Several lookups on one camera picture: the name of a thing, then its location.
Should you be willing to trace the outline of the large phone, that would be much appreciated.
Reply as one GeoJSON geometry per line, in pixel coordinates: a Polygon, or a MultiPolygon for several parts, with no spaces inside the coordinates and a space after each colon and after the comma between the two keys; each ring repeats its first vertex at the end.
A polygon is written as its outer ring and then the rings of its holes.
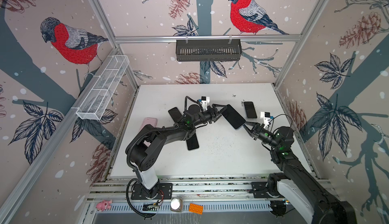
{"type": "Polygon", "coordinates": [[[221,114],[235,130],[240,129],[246,123],[246,120],[230,104],[221,114]]]}

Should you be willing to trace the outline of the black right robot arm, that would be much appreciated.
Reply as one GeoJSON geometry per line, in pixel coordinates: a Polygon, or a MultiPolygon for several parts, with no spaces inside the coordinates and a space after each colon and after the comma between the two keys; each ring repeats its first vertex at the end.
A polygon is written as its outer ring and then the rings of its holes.
{"type": "Polygon", "coordinates": [[[294,131],[282,126],[272,133],[264,124],[247,122],[247,133],[262,144],[270,146],[271,161],[280,169],[268,177],[267,192],[285,197],[308,224],[355,224],[356,213],[347,201],[329,193],[303,167],[293,153],[294,131]]]}

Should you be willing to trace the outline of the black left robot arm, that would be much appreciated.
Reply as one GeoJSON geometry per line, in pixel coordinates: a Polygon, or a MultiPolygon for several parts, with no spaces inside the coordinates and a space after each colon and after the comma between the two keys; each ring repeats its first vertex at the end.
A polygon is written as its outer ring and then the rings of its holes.
{"type": "Polygon", "coordinates": [[[125,150],[127,165],[136,173],[141,186],[149,192],[157,188],[159,179],[154,164],[165,145],[191,139],[198,128],[215,123],[226,109],[226,105],[220,104],[206,109],[193,104],[171,127],[145,125],[125,150]]]}

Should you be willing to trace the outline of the small phone light case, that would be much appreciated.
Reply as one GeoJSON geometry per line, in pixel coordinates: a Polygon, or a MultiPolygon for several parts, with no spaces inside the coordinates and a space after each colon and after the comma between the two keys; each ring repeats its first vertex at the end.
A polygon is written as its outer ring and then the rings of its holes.
{"type": "Polygon", "coordinates": [[[243,105],[245,108],[246,117],[248,119],[257,119],[257,113],[255,110],[254,103],[252,101],[244,101],[243,105]]]}

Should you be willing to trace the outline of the black phone centre table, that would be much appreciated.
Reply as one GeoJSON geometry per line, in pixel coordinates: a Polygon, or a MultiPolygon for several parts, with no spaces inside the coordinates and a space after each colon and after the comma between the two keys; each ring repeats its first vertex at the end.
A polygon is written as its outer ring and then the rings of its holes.
{"type": "Polygon", "coordinates": [[[186,141],[186,145],[187,145],[187,149],[189,151],[193,151],[193,150],[198,149],[199,148],[199,143],[198,143],[197,135],[194,134],[191,138],[189,138],[186,141]]]}

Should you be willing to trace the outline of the black phone far left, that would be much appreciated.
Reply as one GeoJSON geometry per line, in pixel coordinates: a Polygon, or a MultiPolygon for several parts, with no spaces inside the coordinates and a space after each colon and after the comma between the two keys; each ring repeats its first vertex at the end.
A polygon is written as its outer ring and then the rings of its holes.
{"type": "Polygon", "coordinates": [[[177,107],[168,110],[168,113],[175,123],[179,123],[180,120],[182,119],[182,113],[177,107]]]}

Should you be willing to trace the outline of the pink phone case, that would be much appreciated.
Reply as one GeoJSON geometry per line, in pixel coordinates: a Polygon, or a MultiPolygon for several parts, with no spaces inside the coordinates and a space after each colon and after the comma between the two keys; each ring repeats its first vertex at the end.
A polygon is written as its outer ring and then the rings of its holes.
{"type": "Polygon", "coordinates": [[[156,118],[144,118],[139,130],[141,131],[146,125],[151,125],[153,127],[156,127],[157,123],[158,123],[158,119],[156,118]]]}

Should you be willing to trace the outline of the orange toy brick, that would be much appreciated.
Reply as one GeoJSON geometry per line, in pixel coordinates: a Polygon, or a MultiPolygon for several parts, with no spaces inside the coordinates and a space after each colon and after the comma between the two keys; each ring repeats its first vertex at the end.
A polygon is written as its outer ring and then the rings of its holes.
{"type": "Polygon", "coordinates": [[[196,214],[202,215],[203,214],[203,210],[204,210],[204,207],[201,206],[201,205],[197,205],[197,204],[194,204],[194,203],[190,203],[189,204],[188,211],[191,212],[191,213],[196,213],[196,214]]]}

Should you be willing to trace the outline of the clear jar white lid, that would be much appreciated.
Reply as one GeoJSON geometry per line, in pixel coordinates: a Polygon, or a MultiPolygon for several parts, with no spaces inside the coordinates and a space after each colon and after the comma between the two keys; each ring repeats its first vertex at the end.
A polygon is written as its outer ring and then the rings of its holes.
{"type": "Polygon", "coordinates": [[[182,209],[183,209],[183,200],[178,197],[172,198],[170,203],[170,210],[172,212],[182,212],[182,209]]]}

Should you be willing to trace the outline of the pink pig toy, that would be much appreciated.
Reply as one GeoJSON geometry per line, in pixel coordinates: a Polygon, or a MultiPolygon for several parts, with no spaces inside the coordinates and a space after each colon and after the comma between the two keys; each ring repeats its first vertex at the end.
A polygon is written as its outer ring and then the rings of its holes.
{"type": "Polygon", "coordinates": [[[103,200],[96,204],[96,209],[100,212],[111,210],[111,200],[103,200]]]}

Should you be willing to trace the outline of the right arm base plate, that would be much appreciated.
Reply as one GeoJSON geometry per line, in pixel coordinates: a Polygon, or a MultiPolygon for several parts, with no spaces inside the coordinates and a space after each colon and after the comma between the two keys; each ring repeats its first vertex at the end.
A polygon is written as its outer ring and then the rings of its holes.
{"type": "Polygon", "coordinates": [[[254,199],[267,199],[267,198],[277,198],[278,195],[274,195],[269,191],[267,182],[257,181],[251,183],[252,190],[249,191],[254,197],[254,199]]]}

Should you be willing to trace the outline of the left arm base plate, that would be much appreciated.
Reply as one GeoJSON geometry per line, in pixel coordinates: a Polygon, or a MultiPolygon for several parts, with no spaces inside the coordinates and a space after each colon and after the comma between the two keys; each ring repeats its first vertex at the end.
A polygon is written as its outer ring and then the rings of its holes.
{"type": "Polygon", "coordinates": [[[135,183],[131,190],[131,200],[171,200],[172,183],[157,183],[152,189],[146,189],[141,183],[135,183]]]}

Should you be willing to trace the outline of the white mesh wall basket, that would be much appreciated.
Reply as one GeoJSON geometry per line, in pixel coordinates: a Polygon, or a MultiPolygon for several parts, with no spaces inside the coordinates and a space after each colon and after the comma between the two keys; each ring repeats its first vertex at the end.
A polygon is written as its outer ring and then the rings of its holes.
{"type": "Polygon", "coordinates": [[[109,57],[108,64],[76,112],[80,119],[101,120],[128,65],[126,55],[109,57]]]}

